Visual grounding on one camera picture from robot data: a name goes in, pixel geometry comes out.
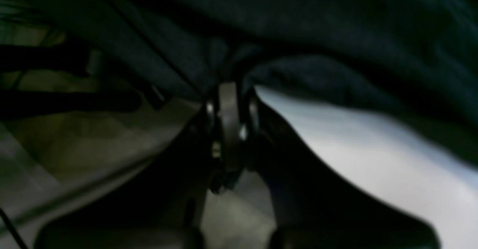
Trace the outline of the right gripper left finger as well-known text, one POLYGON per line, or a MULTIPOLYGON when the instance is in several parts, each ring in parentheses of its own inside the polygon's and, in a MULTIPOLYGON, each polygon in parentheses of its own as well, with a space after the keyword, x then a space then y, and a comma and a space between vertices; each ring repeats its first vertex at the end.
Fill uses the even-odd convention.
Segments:
POLYGON ((232 186, 240 159, 239 97, 222 83, 165 151, 130 181, 47 224, 36 249, 202 249, 208 190, 232 186))

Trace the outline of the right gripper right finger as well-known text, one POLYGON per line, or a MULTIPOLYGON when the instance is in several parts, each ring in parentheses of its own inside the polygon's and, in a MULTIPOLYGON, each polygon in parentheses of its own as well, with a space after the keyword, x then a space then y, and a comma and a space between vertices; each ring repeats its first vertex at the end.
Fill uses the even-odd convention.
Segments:
POLYGON ((332 167, 352 155, 345 116, 294 106, 286 118, 255 92, 243 97, 253 168, 270 192, 277 229, 270 249, 438 249, 435 230, 377 199, 332 167))

